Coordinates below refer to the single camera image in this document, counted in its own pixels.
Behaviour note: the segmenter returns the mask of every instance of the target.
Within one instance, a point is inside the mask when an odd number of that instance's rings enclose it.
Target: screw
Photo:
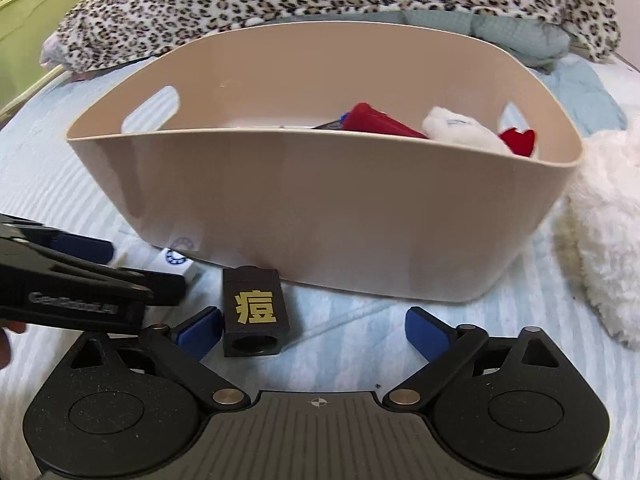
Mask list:
[[[420,394],[415,390],[394,390],[389,394],[389,400],[400,406],[411,406],[420,401]]]
[[[244,399],[244,393],[235,388],[222,388],[213,393],[211,397],[218,404],[224,404],[226,406],[230,404],[237,404]]]

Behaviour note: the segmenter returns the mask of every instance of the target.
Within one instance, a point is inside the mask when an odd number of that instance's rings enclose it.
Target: black block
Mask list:
[[[280,275],[244,266],[222,271],[225,357],[276,355],[289,336]]]

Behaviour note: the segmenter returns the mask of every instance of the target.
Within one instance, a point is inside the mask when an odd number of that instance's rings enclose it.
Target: beige plastic basket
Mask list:
[[[121,133],[166,86],[179,108],[161,131]],[[360,101],[416,129],[434,105],[494,128],[513,102],[538,133],[540,160],[308,129]],[[504,51],[361,22],[193,41],[110,91],[67,138],[155,246],[178,244],[223,266],[276,267],[296,282],[441,301],[489,289],[582,156],[561,106]]]

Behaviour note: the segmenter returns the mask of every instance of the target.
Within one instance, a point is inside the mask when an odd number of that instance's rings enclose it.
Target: white fluffy blanket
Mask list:
[[[568,193],[587,295],[611,336],[640,349],[640,115],[584,144]]]

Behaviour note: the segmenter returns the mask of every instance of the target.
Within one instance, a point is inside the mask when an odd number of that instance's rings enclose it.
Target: teal pillow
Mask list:
[[[278,18],[269,23],[316,22],[325,20],[398,23],[436,28],[496,44],[524,65],[548,65],[569,53],[571,38],[557,25],[512,18],[481,16],[449,10],[388,10],[366,14],[313,14]]]

